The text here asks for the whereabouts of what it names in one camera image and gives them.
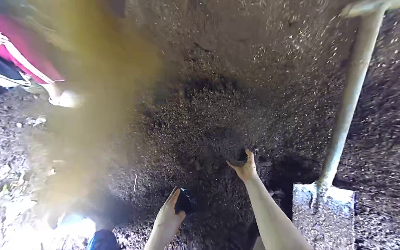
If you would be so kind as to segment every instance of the fingers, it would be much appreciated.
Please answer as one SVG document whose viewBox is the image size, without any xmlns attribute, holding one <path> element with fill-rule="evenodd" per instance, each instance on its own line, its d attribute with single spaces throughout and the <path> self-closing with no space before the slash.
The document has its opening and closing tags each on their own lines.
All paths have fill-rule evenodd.
<svg viewBox="0 0 400 250">
<path fill-rule="evenodd" d="M 231 164 L 230 162 L 226 161 L 226 164 L 228 164 L 228 166 L 232 167 L 232 169 L 237 170 L 237 167 L 234 166 L 233 164 Z"/>
<path fill-rule="evenodd" d="M 171 197 L 171 199 L 169 201 L 174 206 L 175 206 L 175 203 L 177 203 L 177 199 L 178 199 L 178 196 L 180 195 L 180 191 L 181 190 L 179 188 L 177 188 L 177 190 L 175 191 L 174 195 Z"/>
<path fill-rule="evenodd" d="M 182 222 L 186 218 L 186 213 L 184 211 L 180 211 L 177 216 L 180 218 L 180 221 Z"/>
<path fill-rule="evenodd" d="M 254 163 L 254 153 L 251 152 L 249 149 L 245 149 L 245 153 L 248 156 L 248 160 L 246 163 L 253 164 Z"/>
<path fill-rule="evenodd" d="M 166 199 L 166 202 L 164 202 L 164 204 L 169 203 L 169 201 L 171 200 L 171 198 L 172 198 L 172 197 L 174 196 L 174 194 L 176 193 L 177 189 L 178 189 L 178 187 L 175 187 L 175 188 L 172 190 L 171 194 L 170 194 L 169 197 Z"/>
</svg>

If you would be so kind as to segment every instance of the shovel handle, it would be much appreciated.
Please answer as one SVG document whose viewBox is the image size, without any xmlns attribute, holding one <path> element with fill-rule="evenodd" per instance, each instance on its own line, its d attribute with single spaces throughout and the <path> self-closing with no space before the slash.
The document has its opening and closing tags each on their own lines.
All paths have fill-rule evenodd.
<svg viewBox="0 0 400 250">
<path fill-rule="evenodd" d="M 362 17 L 354 48 L 353 60 L 348 70 L 347 85 L 344 87 L 342 94 L 341 107 L 337 114 L 330 145 L 327 148 L 322 173 L 317 181 L 318 191 L 324 194 L 332 185 L 336 176 L 337 166 L 341 159 L 345 140 L 347 139 L 386 9 L 387 6 L 384 4 L 376 11 Z"/>
</svg>

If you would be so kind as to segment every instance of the person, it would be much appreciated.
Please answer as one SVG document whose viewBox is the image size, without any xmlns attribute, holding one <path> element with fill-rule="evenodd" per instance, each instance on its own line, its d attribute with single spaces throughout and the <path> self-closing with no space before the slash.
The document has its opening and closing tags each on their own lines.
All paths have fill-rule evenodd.
<svg viewBox="0 0 400 250">
<path fill-rule="evenodd" d="M 53 105 L 75 107 L 78 97 L 59 86 L 65 79 L 44 55 L 36 34 L 0 14 L 0 93 L 17 85 L 38 92 L 43 88 Z"/>
<path fill-rule="evenodd" d="M 310 250 L 311 247 L 292 224 L 259 178 L 254 162 L 254 154 L 246 150 L 247 162 L 237 167 L 230 162 L 239 178 L 246 186 L 246 190 L 253 207 L 259 228 L 261 241 L 266 250 Z M 175 187 L 166 202 L 160 208 L 155 219 L 151 235 L 144 247 L 145 250 L 162 250 L 176 235 L 181 223 L 186 217 L 184 211 L 175 213 L 175 203 L 180 195 L 180 189 Z M 110 230 L 100 230 L 95 233 L 89 242 L 87 250 L 117 250 L 116 238 Z"/>
</svg>

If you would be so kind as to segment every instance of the soil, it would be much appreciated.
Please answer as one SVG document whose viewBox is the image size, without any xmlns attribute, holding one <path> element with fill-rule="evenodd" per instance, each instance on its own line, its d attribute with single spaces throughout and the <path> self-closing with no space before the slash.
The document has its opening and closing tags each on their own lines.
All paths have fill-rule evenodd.
<svg viewBox="0 0 400 250">
<path fill-rule="evenodd" d="M 131 206 L 128 223 L 114 229 L 124 249 L 144 246 L 174 186 L 192 190 L 199 207 L 168 249 L 250 249 L 254 215 L 225 163 L 244 160 L 245 148 L 292 216 L 292 184 L 318 177 L 345 84 L 360 24 L 337 16 L 348 2 L 126 3 L 125 16 L 161 48 L 169 73 L 112 144 L 127 160 L 113 154 L 106 163 L 105 188 Z M 0 96 L 2 121 L 27 117 L 4 109 L 8 102 L 39 102 L 18 95 Z M 17 133 L 4 124 L 0 138 Z M 400 249 L 400 10 L 384 19 L 334 184 L 356 191 L 356 249 Z"/>
</svg>

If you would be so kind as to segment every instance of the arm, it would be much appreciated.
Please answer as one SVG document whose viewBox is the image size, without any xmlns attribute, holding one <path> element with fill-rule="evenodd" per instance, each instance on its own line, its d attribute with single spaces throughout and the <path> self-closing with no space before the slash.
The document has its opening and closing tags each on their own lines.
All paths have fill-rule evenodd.
<svg viewBox="0 0 400 250">
<path fill-rule="evenodd" d="M 175 188 L 164 205 L 160 208 L 144 250 L 162 250 L 164 246 L 175 236 L 185 219 L 186 213 L 175 213 L 175 203 L 180 195 L 180 189 Z"/>
<path fill-rule="evenodd" d="M 311 249 L 299 230 L 269 195 L 257 174 L 254 154 L 249 150 L 246 150 L 246 154 L 248 160 L 243 167 L 236 167 L 229 162 L 228 165 L 237 172 L 246 186 L 265 249 Z"/>
</svg>

